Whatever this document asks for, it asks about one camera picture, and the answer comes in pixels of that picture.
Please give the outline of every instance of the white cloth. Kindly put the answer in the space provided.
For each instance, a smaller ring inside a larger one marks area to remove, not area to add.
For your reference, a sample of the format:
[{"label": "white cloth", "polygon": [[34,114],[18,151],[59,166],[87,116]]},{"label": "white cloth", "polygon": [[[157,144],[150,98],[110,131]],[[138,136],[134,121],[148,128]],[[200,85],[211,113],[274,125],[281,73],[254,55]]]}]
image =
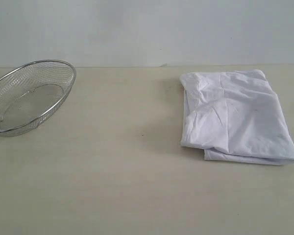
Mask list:
[{"label": "white cloth", "polygon": [[294,163],[278,96],[262,71],[192,72],[180,80],[182,146],[204,149],[205,160]]}]

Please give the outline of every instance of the folded shirt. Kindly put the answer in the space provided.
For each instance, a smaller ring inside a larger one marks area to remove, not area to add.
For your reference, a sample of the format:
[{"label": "folded shirt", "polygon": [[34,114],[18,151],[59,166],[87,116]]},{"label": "folded shirt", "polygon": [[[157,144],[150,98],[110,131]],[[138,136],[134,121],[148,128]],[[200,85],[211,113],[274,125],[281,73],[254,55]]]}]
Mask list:
[{"label": "folded shirt", "polygon": [[278,96],[262,71],[192,72],[180,81],[182,146],[204,149],[205,160],[294,163]]}]

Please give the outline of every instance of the basket rim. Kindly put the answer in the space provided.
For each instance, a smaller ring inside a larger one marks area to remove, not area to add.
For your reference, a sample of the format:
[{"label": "basket rim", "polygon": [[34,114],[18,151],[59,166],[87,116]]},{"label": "basket rim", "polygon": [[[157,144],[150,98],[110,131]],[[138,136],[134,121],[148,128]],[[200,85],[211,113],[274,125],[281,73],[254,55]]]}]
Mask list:
[{"label": "basket rim", "polygon": [[71,88],[75,82],[75,78],[76,78],[76,69],[74,68],[73,65],[71,65],[70,63],[66,62],[66,61],[63,61],[63,60],[53,60],[53,59],[47,59],[47,60],[37,60],[37,61],[33,61],[33,62],[30,62],[30,63],[27,63],[27,64],[24,64],[22,66],[19,66],[17,67],[16,69],[8,72],[7,74],[5,74],[4,76],[0,77],[0,81],[2,81],[3,79],[5,79],[7,76],[15,73],[16,71],[20,70],[20,69],[23,69],[27,66],[30,66],[30,65],[34,65],[34,64],[39,64],[39,63],[43,63],[43,62],[58,62],[58,63],[62,63],[62,64],[66,64],[68,65],[72,70],[73,70],[73,78],[72,78],[72,82],[70,84],[70,87],[69,89],[67,90],[67,92],[63,93],[62,97],[57,101],[55,102],[50,108],[48,108],[46,111],[44,111],[42,114],[40,114],[38,117],[35,117],[34,119],[22,124],[22,125],[19,125],[19,126],[16,126],[16,127],[11,127],[11,128],[8,128],[8,129],[2,129],[0,130],[0,133],[4,133],[4,132],[8,132],[8,131],[13,131],[13,130],[16,130],[16,129],[19,129],[21,127],[24,127],[28,124],[31,124],[32,122],[38,120],[39,118],[41,118],[43,115],[45,115],[46,113],[48,113],[50,110],[52,110],[58,103],[60,103],[63,99],[66,98],[67,94],[71,91]]}]

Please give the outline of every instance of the table surface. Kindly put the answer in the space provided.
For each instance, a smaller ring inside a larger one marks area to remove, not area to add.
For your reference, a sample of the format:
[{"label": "table surface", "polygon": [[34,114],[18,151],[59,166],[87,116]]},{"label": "table surface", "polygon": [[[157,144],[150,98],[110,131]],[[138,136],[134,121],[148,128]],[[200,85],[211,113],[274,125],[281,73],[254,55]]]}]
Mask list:
[{"label": "table surface", "polygon": [[294,65],[77,69],[49,120],[0,137],[0,235],[294,235],[294,164],[204,161],[179,143],[179,76],[251,69],[294,141]]}]

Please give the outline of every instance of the stainless steel basket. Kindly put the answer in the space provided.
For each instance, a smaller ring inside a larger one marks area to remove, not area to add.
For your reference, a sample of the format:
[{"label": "stainless steel basket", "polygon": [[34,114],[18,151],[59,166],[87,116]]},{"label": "stainless steel basket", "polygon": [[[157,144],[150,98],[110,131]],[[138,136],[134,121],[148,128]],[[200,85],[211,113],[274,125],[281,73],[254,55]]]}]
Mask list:
[{"label": "stainless steel basket", "polygon": [[0,136],[37,128],[62,105],[75,81],[75,68],[60,60],[23,65],[0,78]]}]

